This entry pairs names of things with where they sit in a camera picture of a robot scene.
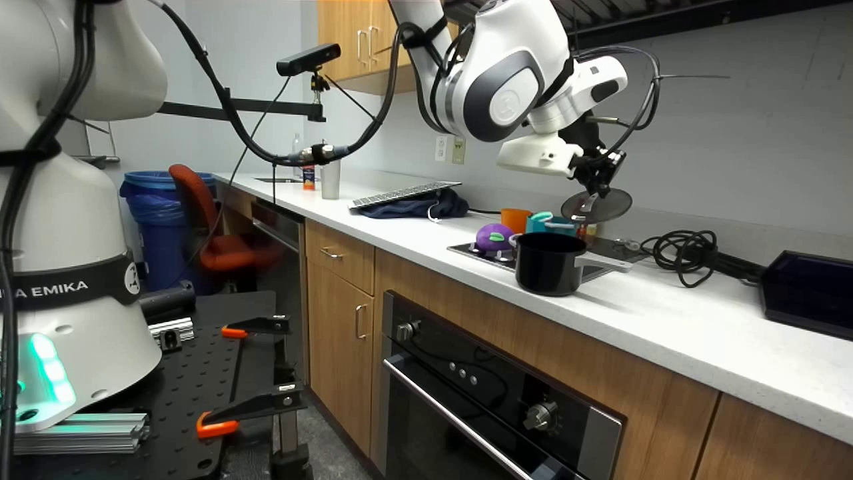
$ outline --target purple object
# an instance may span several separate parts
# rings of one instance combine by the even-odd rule
[[[476,229],[475,248],[484,256],[494,256],[499,252],[511,252],[508,237],[511,237],[511,229],[507,224],[482,224]]]

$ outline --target oven control knob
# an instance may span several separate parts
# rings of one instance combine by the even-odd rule
[[[524,414],[524,430],[543,433],[552,428],[558,402],[536,402]]]
[[[412,322],[400,322],[396,332],[394,332],[394,341],[396,344],[407,344],[415,333],[418,333],[418,321]]]

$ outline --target black oven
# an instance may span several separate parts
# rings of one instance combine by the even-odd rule
[[[387,294],[388,480],[604,480],[624,421]]]

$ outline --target cup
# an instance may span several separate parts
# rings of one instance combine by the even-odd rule
[[[319,197],[322,200],[342,197],[342,164],[319,165]]]
[[[524,233],[528,220],[530,220],[530,212],[524,212],[524,208],[503,208],[502,212],[502,224],[515,234]]]
[[[568,297],[579,292],[584,264],[624,272],[626,264],[604,256],[584,256],[586,244],[558,233],[528,233],[515,237],[515,280],[542,297]]]

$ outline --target oven door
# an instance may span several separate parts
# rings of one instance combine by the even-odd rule
[[[415,358],[400,352],[384,366],[388,374],[388,480],[582,480]]]

